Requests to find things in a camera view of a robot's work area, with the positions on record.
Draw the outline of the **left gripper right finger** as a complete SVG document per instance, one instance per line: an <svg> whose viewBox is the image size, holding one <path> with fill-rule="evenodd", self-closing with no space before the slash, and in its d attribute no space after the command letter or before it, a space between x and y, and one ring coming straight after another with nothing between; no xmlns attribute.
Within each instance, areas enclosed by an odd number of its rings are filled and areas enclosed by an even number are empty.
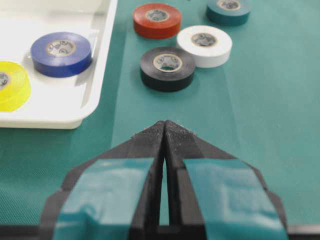
<svg viewBox="0 0 320 240"><path fill-rule="evenodd" d="M261 172L167 120L169 222L191 240L286 240L278 195Z"/></svg>

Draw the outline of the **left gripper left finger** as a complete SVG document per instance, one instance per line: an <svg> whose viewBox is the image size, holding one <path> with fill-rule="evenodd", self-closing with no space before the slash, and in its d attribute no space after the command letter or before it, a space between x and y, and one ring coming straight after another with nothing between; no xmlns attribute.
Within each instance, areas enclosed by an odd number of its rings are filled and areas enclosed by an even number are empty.
<svg viewBox="0 0 320 240"><path fill-rule="evenodd" d="M70 170L48 197L41 240L146 240L159 225L165 123Z"/></svg>

